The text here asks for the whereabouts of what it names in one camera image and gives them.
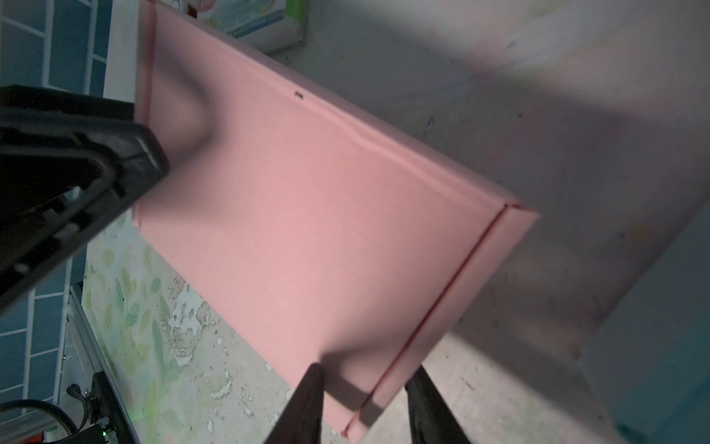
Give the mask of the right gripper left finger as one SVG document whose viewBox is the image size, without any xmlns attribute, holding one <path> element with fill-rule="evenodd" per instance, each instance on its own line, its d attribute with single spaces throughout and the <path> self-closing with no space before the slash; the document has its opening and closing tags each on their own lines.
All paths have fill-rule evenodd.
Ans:
<svg viewBox="0 0 710 444">
<path fill-rule="evenodd" d="M 311 364 L 265 444 L 320 444 L 325 398 L 321 364 Z"/>
</svg>

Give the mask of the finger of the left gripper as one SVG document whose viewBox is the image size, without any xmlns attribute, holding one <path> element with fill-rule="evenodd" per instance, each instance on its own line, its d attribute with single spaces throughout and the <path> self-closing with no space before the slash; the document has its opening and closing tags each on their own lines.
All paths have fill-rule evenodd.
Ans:
<svg viewBox="0 0 710 444">
<path fill-rule="evenodd" d="M 169 163 L 128 102 L 1 89 L 1 309 L 157 185 Z"/>
</svg>

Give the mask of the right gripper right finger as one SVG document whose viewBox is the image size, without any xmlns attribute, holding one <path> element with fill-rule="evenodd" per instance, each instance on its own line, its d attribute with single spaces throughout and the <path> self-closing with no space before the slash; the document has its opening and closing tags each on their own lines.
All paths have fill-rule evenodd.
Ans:
<svg viewBox="0 0 710 444">
<path fill-rule="evenodd" d="M 471 444 L 422 366 L 405 385 L 405 390 L 413 444 Z"/>
</svg>

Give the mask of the pink paper box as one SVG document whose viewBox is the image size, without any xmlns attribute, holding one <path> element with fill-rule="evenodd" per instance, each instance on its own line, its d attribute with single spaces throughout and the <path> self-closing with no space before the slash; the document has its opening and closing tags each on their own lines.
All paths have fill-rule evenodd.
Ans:
<svg viewBox="0 0 710 444">
<path fill-rule="evenodd" d="M 135 118 L 168 176 L 145 240 L 325 421 L 360 441 L 537 220 L 507 190 L 157 1 Z"/>
</svg>

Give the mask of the light blue paper box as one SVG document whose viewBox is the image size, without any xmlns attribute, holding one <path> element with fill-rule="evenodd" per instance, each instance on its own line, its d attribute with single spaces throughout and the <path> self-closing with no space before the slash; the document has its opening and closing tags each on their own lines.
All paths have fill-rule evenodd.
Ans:
<svg viewBox="0 0 710 444">
<path fill-rule="evenodd" d="M 617 304 L 580 366 L 626 442 L 708 442 L 708 205 Z"/>
</svg>

